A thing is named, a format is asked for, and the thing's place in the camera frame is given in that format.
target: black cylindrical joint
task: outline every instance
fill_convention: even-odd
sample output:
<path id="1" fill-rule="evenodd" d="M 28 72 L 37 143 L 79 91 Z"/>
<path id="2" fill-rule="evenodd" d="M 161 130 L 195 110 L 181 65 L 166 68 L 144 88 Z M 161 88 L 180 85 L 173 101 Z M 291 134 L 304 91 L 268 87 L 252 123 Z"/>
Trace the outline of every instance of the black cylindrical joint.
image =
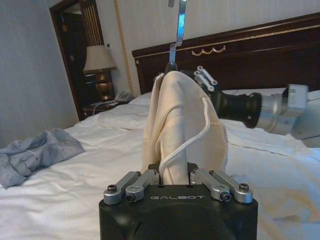
<path id="1" fill-rule="evenodd" d="M 211 97 L 215 111 L 220 119 L 243 122 L 247 128 L 254 128 L 259 120 L 262 96 L 260 93 L 231 95 L 222 91 Z"/>

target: doorway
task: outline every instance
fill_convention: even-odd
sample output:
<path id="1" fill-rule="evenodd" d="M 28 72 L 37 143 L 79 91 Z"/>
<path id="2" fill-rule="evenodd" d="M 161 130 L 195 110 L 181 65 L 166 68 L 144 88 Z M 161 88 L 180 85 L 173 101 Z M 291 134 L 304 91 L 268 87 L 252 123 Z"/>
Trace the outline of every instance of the doorway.
<path id="1" fill-rule="evenodd" d="M 83 108 L 100 101 L 94 74 L 84 75 L 88 34 L 79 0 L 63 0 L 50 8 L 79 120 L 85 119 Z"/>

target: wallpaper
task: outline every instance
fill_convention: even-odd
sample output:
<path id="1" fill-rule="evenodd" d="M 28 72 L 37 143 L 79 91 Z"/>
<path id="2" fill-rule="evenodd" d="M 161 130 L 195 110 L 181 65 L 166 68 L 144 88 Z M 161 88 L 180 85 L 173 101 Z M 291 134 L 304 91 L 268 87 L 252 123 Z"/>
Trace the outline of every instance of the wallpaper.
<path id="1" fill-rule="evenodd" d="M 78 121 L 49 7 L 0 0 L 0 148 Z"/>
<path id="2" fill-rule="evenodd" d="M 104 35 L 116 58 L 118 89 L 128 88 L 113 0 L 96 0 Z M 118 0 L 134 94 L 140 94 L 132 50 L 174 42 L 177 12 L 167 0 Z M 184 39 L 195 38 L 320 11 L 320 0 L 188 0 Z"/>

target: hanging hook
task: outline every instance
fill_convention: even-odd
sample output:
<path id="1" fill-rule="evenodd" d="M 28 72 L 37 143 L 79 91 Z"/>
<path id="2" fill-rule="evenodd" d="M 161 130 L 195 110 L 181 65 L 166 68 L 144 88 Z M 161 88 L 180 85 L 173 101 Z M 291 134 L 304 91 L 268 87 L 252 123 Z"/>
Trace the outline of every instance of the hanging hook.
<path id="1" fill-rule="evenodd" d="M 169 0 L 168 6 L 172 8 L 175 4 L 175 0 Z M 179 10 L 178 10 L 178 22 L 176 28 L 176 40 L 175 43 L 170 45 L 169 51 L 169 63 L 166 65 L 165 73 L 170 71 L 178 70 L 176 64 L 176 48 L 182 45 L 182 41 L 185 33 L 185 22 L 186 22 L 186 9 L 187 0 L 179 0 Z"/>

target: wooden headboard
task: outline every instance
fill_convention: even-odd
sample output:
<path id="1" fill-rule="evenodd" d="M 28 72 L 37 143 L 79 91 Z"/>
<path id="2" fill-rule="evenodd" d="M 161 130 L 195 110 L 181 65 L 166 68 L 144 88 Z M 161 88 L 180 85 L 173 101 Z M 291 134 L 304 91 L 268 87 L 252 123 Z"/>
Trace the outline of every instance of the wooden headboard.
<path id="1" fill-rule="evenodd" d="M 165 70 L 170 43 L 132 51 L 141 93 Z M 320 89 L 320 13 L 184 40 L 179 70 L 202 65 L 227 89 L 282 88 L 305 84 Z"/>

